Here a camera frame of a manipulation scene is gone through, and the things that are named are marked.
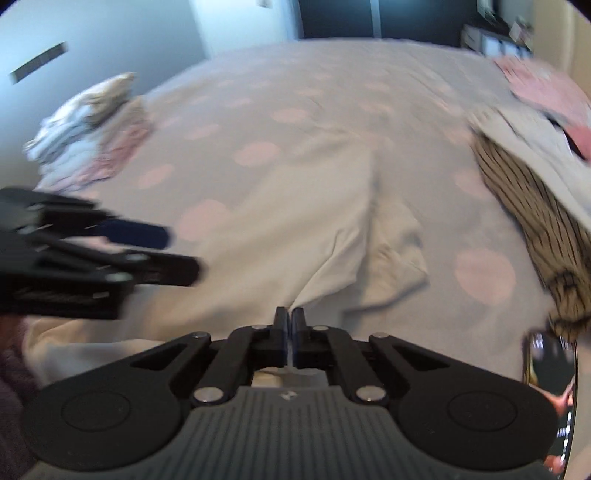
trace polka dot bedding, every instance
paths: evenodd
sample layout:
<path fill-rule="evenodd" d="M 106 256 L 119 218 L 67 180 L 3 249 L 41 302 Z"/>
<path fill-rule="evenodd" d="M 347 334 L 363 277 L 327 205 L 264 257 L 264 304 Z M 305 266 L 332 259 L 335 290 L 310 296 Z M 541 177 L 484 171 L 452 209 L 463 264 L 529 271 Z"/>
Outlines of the polka dot bedding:
<path fill-rule="evenodd" d="M 348 314 L 343 326 L 521 378 L 521 340 L 544 326 L 551 300 L 470 147 L 465 112 L 516 102 L 490 60 L 411 42 L 305 41 L 199 64 L 146 102 L 154 135 L 83 196 L 170 226 L 171 250 L 191 254 L 312 125 L 342 126 L 374 150 L 381 188 L 421 223 L 429 269 L 429 285 L 386 309 Z"/>

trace ribbed plastic surface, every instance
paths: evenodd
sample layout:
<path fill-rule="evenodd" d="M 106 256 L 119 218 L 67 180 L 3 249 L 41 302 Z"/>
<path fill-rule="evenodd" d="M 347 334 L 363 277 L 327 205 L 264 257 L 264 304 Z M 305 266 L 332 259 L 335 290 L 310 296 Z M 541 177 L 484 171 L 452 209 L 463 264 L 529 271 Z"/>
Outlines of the ribbed plastic surface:
<path fill-rule="evenodd" d="M 24 480 L 555 480 L 541 463 L 468 472 L 410 444 L 380 407 L 348 401 L 340 387 L 242 387 L 226 405 L 195 409 L 163 450 L 109 472 L 40 463 Z"/>

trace wall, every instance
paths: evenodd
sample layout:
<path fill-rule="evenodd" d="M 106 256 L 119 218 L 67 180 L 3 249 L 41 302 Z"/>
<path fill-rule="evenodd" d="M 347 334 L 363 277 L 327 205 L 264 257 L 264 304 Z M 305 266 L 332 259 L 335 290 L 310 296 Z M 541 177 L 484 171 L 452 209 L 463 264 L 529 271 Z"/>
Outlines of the wall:
<path fill-rule="evenodd" d="M 501 16 L 509 26 L 517 17 L 523 17 L 526 22 L 533 22 L 534 1 L 538 0 L 501 0 Z"/>
<path fill-rule="evenodd" d="M 211 57 L 297 38 L 291 0 L 191 0 Z M 263 8 L 261 2 L 270 8 Z"/>
<path fill-rule="evenodd" d="M 570 75 L 591 98 L 591 23 L 578 12 L 575 17 L 576 33 Z"/>
<path fill-rule="evenodd" d="M 13 70 L 62 41 L 68 52 L 12 84 Z M 36 183 L 22 145 L 75 93 L 127 71 L 144 93 L 204 59 L 189 0 L 18 0 L 0 17 L 0 45 L 0 186 Z"/>
<path fill-rule="evenodd" d="M 576 15 L 566 0 L 535 0 L 534 55 L 563 72 L 572 66 Z"/>

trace pink clothing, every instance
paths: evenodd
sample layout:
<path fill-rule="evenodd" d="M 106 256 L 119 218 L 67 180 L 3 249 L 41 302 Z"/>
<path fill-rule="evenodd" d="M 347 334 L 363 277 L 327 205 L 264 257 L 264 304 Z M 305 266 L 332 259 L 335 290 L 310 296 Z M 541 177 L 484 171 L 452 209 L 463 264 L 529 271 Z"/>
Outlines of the pink clothing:
<path fill-rule="evenodd" d="M 577 145 L 583 158 L 591 161 L 591 128 L 584 125 L 568 125 L 564 131 Z"/>
<path fill-rule="evenodd" d="M 563 117 L 572 125 L 589 126 L 591 106 L 584 91 L 565 73 L 531 59 L 499 57 L 495 63 L 523 102 Z"/>
<path fill-rule="evenodd" d="M 117 175 L 150 133 L 152 133 L 152 125 L 147 121 L 121 131 L 109 144 L 106 151 L 76 175 L 77 182 L 80 185 L 87 185 Z"/>

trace pile of laundry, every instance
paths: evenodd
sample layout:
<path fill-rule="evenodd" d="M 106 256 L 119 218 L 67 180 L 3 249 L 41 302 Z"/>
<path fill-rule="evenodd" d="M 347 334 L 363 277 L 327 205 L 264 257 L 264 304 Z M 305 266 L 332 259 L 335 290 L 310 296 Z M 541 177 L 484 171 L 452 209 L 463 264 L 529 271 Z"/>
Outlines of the pile of laundry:
<path fill-rule="evenodd" d="M 550 324 L 574 341 L 591 325 L 591 103 L 565 73 L 496 60 L 522 105 L 470 114 L 484 182 L 522 227 L 556 308 Z"/>
<path fill-rule="evenodd" d="M 40 164 L 37 190 L 72 192 L 117 175 L 152 132 L 142 97 L 131 98 L 133 73 L 98 83 L 41 122 L 24 146 Z"/>

